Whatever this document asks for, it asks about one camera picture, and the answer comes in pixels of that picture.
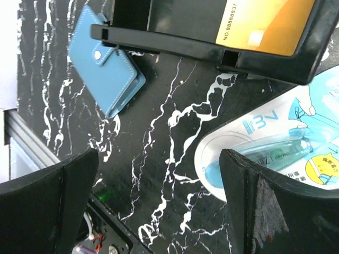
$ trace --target table surface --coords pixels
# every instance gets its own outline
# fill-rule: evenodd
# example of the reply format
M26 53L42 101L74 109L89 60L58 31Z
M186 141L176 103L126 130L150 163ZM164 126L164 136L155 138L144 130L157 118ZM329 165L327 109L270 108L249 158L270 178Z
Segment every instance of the table surface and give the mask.
M118 116L105 119L67 57L84 4L107 14L112 1L20 4L19 114L61 160L89 146L100 152L93 192L153 252L230 253L227 204L197 179L195 149L219 125L291 86L131 52L147 82ZM339 63L337 42L339 29L318 72Z

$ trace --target gold card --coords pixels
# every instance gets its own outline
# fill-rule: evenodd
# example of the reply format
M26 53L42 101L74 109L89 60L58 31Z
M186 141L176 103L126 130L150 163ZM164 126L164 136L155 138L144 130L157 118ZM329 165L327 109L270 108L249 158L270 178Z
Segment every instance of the gold card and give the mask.
M216 44L294 54L315 0L228 0Z

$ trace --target white wire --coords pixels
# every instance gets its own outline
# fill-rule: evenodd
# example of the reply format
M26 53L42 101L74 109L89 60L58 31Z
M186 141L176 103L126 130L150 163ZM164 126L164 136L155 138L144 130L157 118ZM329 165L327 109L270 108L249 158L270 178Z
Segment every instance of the white wire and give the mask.
M93 235L93 228L92 228L91 219L86 212L84 212L84 219L85 219L87 227L88 227L88 238L87 239L90 239Z

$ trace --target plastic packaging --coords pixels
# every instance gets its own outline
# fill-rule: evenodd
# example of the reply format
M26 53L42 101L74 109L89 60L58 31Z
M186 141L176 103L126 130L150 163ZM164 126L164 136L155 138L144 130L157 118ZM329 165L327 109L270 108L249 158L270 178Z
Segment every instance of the plastic packaging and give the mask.
M305 184L339 188L338 94L339 66L207 134L194 157L201 183L226 201L218 161L234 149Z

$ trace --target leather wallet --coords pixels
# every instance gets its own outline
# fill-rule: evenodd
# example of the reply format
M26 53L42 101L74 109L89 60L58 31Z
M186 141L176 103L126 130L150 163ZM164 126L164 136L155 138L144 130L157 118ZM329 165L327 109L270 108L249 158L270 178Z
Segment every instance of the leather wallet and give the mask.
M105 47L91 38L91 25L103 24L85 5L71 39L68 55L107 118L116 116L146 82L144 75L123 50Z

